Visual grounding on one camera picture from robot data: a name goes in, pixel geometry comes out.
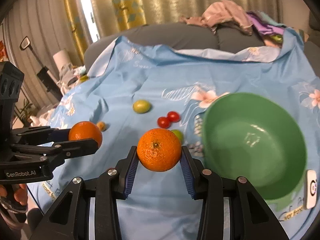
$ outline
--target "pile of clothes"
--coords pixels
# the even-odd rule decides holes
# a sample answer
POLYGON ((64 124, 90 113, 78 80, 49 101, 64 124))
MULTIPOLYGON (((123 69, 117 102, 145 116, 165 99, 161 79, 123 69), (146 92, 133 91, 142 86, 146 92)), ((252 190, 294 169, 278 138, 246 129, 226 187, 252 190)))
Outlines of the pile of clothes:
MULTIPOLYGON (((282 23, 277 23, 264 12, 246 12, 241 6, 230 0, 215 2, 206 9, 202 16, 181 17, 180 22, 209 28, 213 33, 216 33, 218 25, 236 28, 246 35, 252 35, 255 29, 266 46, 277 48, 282 47, 283 33, 287 27, 282 23)), ((299 34, 305 40, 305 34, 299 34)))
POLYGON ((59 72, 59 78, 57 85, 60 87, 62 95, 65 95, 69 90, 76 85, 88 80, 85 66, 76 67, 72 63, 63 65, 59 72))

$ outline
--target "small fruit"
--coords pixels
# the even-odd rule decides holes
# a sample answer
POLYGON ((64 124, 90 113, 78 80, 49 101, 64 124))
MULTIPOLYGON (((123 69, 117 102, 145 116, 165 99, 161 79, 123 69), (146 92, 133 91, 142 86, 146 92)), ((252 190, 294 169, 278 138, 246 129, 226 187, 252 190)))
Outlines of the small fruit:
POLYGON ((138 114, 144 114, 151 108, 151 104, 146 100, 138 100, 132 105, 133 110, 138 114))
POLYGON ((102 133, 93 122, 82 121, 76 123, 69 132, 69 141, 94 139, 98 143, 98 148, 102 144, 102 133))
POLYGON ((155 128, 139 140, 137 154, 141 164, 151 171, 167 171, 181 158, 181 143, 173 132, 155 128))
POLYGON ((106 129, 107 129, 107 126, 104 122, 100 121, 100 122, 97 122, 97 126, 99 128, 99 130, 101 132, 104 132, 106 129))
POLYGON ((160 128, 165 128, 165 129, 169 128, 171 125, 169 119, 164 116, 161 116, 158 118, 157 124, 160 128))
POLYGON ((179 141, 183 142, 183 133, 177 129, 171 130, 179 139, 179 141))
POLYGON ((180 121, 180 115, 175 111, 170 111, 167 114, 167 118, 170 122, 179 122, 180 121))

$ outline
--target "plastic bowl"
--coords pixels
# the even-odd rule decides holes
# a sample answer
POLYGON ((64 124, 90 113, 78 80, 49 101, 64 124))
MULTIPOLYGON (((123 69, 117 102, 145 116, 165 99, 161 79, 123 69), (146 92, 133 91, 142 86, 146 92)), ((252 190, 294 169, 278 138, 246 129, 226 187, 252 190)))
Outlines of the plastic bowl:
POLYGON ((279 105, 251 93, 228 94, 206 111, 205 166, 221 177, 244 176, 277 210, 303 185, 307 152, 294 119, 279 105))

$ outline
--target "light blue bedsheet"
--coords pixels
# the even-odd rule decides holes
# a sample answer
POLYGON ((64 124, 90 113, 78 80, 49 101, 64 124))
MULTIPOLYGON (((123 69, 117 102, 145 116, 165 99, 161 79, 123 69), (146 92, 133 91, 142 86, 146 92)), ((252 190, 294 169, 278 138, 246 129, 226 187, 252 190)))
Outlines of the light blue bedsheet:
MULTIPOLYGON (((95 78, 66 94, 48 125, 63 129, 90 120, 104 121, 108 129, 95 155, 66 160, 55 169, 51 181, 28 185, 45 212, 73 177, 91 179, 114 167, 168 111, 182 113, 181 122, 170 129, 183 130, 189 140, 185 143, 192 144, 192 154, 202 159, 201 139, 192 141, 199 134, 199 117, 188 111, 191 100, 193 108, 205 110, 209 105, 197 96, 199 90, 210 97, 252 92, 284 107, 305 137, 307 168, 316 170, 319 176, 320 104, 313 97, 318 94, 320 80, 303 54, 300 36, 292 29, 285 31, 281 50, 259 47, 237 54, 213 49, 173 51, 163 45, 144 47, 119 37, 98 57, 89 75, 95 78), (136 114, 132 104, 138 99, 150 101, 152 110, 136 114), (188 124, 194 125, 194 133, 188 134, 188 124)), ((303 192, 295 194, 291 205, 281 211, 271 206, 279 220, 285 212, 302 205, 303 192)), ((124 240, 196 239, 202 202, 188 195, 179 163, 162 173, 148 171, 139 164, 132 193, 126 201, 117 203, 124 240)), ((282 221, 288 236, 300 239, 319 209, 318 201, 315 208, 282 221)), ((228 239, 228 201, 225 211, 224 239, 228 239)), ((91 239, 93 213, 92 209, 91 239)))

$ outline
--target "mirror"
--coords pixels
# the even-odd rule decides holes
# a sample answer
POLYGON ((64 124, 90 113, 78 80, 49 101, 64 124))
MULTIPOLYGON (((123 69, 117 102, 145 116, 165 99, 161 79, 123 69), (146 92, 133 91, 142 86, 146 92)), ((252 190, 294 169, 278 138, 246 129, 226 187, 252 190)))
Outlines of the mirror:
POLYGON ((20 49, 25 50, 29 46, 30 46, 30 40, 29 40, 28 36, 26 36, 26 37, 24 37, 24 39, 20 43, 20 49))

